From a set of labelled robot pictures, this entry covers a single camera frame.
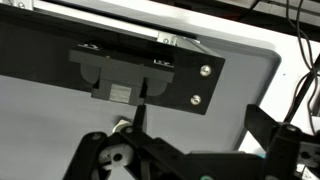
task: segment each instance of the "gray surface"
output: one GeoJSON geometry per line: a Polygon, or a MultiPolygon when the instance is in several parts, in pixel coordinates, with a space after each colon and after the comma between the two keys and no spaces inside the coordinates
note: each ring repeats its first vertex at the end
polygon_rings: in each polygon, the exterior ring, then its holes
{"type": "MultiPolygon", "coordinates": [[[[279,57],[271,51],[199,38],[226,58],[206,116],[147,107],[148,134],[183,152],[233,149],[245,106],[265,90],[279,57]]],[[[90,98],[89,93],[0,76],[0,178],[61,179],[81,137],[110,134],[135,108],[90,98]]],[[[117,170],[111,179],[130,179],[117,170]]]]}

